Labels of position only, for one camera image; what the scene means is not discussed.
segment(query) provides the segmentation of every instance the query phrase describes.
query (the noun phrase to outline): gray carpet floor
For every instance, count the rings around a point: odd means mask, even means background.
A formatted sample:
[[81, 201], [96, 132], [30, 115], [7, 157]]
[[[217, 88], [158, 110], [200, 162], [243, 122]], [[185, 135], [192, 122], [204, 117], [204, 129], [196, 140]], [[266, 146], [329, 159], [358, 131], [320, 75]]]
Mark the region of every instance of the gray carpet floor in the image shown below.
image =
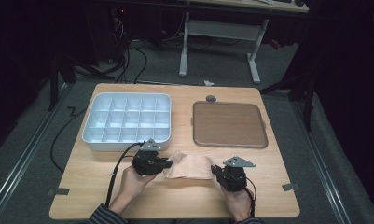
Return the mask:
[[[204, 80], [209, 80], [214, 82], [215, 86], [262, 89], [282, 78], [297, 48], [295, 45], [276, 50], [268, 45], [261, 46], [256, 63], [262, 83], [257, 86], [252, 82], [245, 56], [228, 51], [221, 52], [221, 44], [211, 45], [205, 50], [192, 49], [189, 53], [187, 77], [178, 76], [180, 46], [157, 47], [146, 44], [141, 50], [147, 57], [147, 65], [139, 80], [199, 86], [204, 85]], [[130, 67], [126, 76], [129, 82], [134, 80], [145, 63], [140, 52], [131, 50], [130, 54]], [[48, 195], [48, 192], [56, 189], [62, 178], [62, 173], [50, 159], [50, 149], [63, 125], [73, 118], [72, 109], [69, 107], [74, 107], [76, 113], [84, 109], [90, 101], [94, 87], [101, 82], [111, 81], [79, 76], [77, 83], [67, 88], [70, 92], [64, 96], [37, 146], [33, 159], [2, 209], [0, 223], [78, 223], [78, 220], [53, 220], [48, 215], [53, 200], [53, 196]], [[323, 187], [322, 177], [314, 164], [312, 143], [300, 124], [300, 117], [295, 109], [298, 103], [289, 102], [283, 91], [262, 97], [291, 182], [300, 186], [295, 192], [300, 207], [298, 217], [263, 220], [268, 224], [339, 223]], [[29, 144], [36, 128], [47, 115], [48, 106], [49, 84], [44, 86], [35, 102], [24, 111], [17, 127], [0, 149], [0, 189]], [[74, 119], [55, 142], [54, 159], [61, 167], [67, 163], [82, 119], [83, 115]], [[310, 134], [320, 148], [326, 168], [338, 187], [350, 223], [374, 223], [374, 207], [353, 167], [342, 153], [317, 97], [314, 99]]]

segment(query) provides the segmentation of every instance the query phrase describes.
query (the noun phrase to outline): light wood surface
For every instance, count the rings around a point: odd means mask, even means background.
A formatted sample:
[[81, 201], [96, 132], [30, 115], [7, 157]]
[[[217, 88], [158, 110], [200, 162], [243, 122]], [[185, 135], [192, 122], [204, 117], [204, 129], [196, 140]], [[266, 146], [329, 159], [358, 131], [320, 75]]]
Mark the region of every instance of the light wood surface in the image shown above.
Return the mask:
[[291, 3], [274, 1], [273, 5], [259, 2], [257, 0], [188, 0], [188, 2], [226, 5], [226, 6], [233, 6], [233, 7], [252, 7], [252, 8], [268, 9], [268, 10], [284, 11], [284, 12], [307, 13], [309, 11], [309, 8], [306, 6], [306, 4], [303, 5], [302, 7], [295, 5], [295, 0], [293, 0]]
[[[284, 191], [282, 188], [282, 185], [289, 184], [290, 180], [257, 89], [99, 84], [92, 99], [99, 92], [169, 94], [172, 98], [172, 133], [169, 148], [159, 153], [161, 157], [170, 157], [175, 151], [180, 150], [188, 155], [209, 156], [221, 167], [226, 159], [233, 156], [242, 157], [256, 164], [256, 168], [244, 169], [256, 185], [256, 216], [298, 216], [299, 207], [294, 192]], [[257, 105], [266, 124], [269, 145], [263, 149], [197, 146], [192, 137], [192, 106], [196, 101], [204, 101], [207, 95], [214, 95], [217, 102]], [[59, 186], [59, 188], [70, 189], [69, 194], [56, 195], [49, 211], [50, 216], [55, 219], [90, 217], [97, 206], [105, 202], [111, 173], [121, 155], [121, 152], [93, 151], [82, 140], [87, 116], [88, 113], [79, 130]], [[121, 171], [130, 165], [130, 158], [126, 158], [120, 164], [112, 198], [118, 193]], [[253, 189], [251, 184], [248, 184], [248, 188]], [[131, 204], [124, 216], [127, 218], [229, 217], [229, 212], [215, 179], [167, 179], [163, 174], [159, 174], [146, 187], [141, 197]]]

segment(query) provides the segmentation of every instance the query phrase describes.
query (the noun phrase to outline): white storage box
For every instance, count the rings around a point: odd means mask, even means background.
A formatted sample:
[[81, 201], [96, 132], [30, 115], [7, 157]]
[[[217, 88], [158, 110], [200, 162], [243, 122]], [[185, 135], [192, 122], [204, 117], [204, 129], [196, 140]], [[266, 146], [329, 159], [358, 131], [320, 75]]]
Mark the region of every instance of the white storage box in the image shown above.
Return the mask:
[[171, 111], [167, 94], [99, 93], [93, 99], [82, 139], [95, 151], [124, 151], [150, 138], [159, 150], [165, 150], [169, 146]]

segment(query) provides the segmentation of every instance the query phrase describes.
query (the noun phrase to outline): person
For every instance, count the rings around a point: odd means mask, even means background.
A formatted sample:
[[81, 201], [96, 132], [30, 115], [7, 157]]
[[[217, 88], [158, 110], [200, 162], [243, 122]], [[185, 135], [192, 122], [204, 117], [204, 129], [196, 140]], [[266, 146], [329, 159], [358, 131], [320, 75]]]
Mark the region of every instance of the person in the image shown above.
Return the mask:
[[[157, 175], [138, 175], [132, 166], [123, 170], [120, 191], [117, 197], [107, 208], [104, 204], [93, 212], [88, 219], [88, 224], [127, 224], [128, 221], [122, 217], [129, 204], [136, 199], [145, 189], [146, 185], [155, 179]], [[247, 192], [229, 192], [222, 188], [228, 210], [232, 214], [233, 223], [237, 224], [262, 224], [255, 217], [250, 217], [251, 201]]]

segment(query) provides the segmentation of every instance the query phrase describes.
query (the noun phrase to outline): beige cloth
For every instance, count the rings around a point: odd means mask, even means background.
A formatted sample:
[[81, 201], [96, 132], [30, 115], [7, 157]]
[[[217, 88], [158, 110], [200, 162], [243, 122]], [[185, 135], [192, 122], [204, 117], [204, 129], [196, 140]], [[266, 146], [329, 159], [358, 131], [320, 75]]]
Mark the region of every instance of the beige cloth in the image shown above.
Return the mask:
[[173, 161], [170, 169], [164, 169], [166, 178], [187, 178], [187, 179], [213, 179], [211, 165], [213, 161], [207, 156], [187, 155], [176, 151], [168, 161]]

